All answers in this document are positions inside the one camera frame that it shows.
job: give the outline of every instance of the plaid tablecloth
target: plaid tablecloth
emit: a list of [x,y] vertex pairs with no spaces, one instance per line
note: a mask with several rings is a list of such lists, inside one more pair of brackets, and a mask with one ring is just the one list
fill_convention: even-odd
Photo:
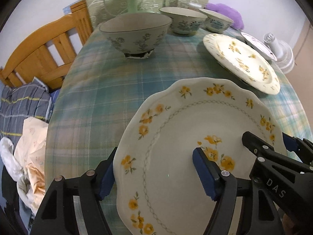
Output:
[[[276,96],[244,84],[222,68],[202,43],[208,32],[195,36],[166,35],[148,59],[125,59],[95,30],[65,78],[52,114],[46,147],[45,179],[81,176],[97,167],[118,145],[143,101],[179,79],[211,77],[232,80],[254,92],[271,110],[283,132],[313,140],[304,109],[284,74]],[[116,187],[102,202],[113,235],[130,234],[116,211]]]

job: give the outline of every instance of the wooden headboard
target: wooden headboard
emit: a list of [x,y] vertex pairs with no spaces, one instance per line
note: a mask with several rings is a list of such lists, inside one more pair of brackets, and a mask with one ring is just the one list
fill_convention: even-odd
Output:
[[[71,7],[72,14],[49,23],[31,35],[14,50],[4,69],[0,69],[0,80],[11,87],[23,85],[16,75],[29,83],[36,76],[50,89],[60,88],[63,76],[68,73],[76,53],[70,42],[68,30],[76,28],[79,38],[84,45],[93,28],[86,5],[86,0],[75,3]],[[48,51],[46,43],[52,40],[64,64],[57,66]]]

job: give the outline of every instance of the beige floor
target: beige floor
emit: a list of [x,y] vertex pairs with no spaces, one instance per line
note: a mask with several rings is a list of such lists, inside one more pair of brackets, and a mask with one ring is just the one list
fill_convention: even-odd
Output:
[[296,65],[286,76],[299,96],[313,129],[313,27],[308,21],[293,51]]

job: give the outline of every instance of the white fan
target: white fan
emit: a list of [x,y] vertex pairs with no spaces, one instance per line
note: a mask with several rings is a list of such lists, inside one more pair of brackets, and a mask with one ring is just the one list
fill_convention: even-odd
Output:
[[284,41],[278,40],[272,33],[265,34],[264,44],[268,46],[277,57],[277,66],[284,74],[292,71],[295,66],[295,57],[292,48]]

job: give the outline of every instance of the plate with yellow flowers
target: plate with yellow flowers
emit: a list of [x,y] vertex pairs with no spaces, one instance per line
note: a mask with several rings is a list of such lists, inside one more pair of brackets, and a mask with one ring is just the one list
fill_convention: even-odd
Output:
[[247,44],[223,34],[207,34],[203,43],[220,65],[249,85],[266,94],[279,93],[281,86],[274,69]]
[[[147,98],[113,161],[117,210],[131,233],[203,234],[215,202],[204,192],[192,152],[201,147],[221,169],[248,179],[255,156],[242,145],[246,131],[286,155],[281,129],[267,107],[229,80],[179,80]],[[240,209],[238,203],[237,221]],[[229,234],[236,234],[235,225]]]

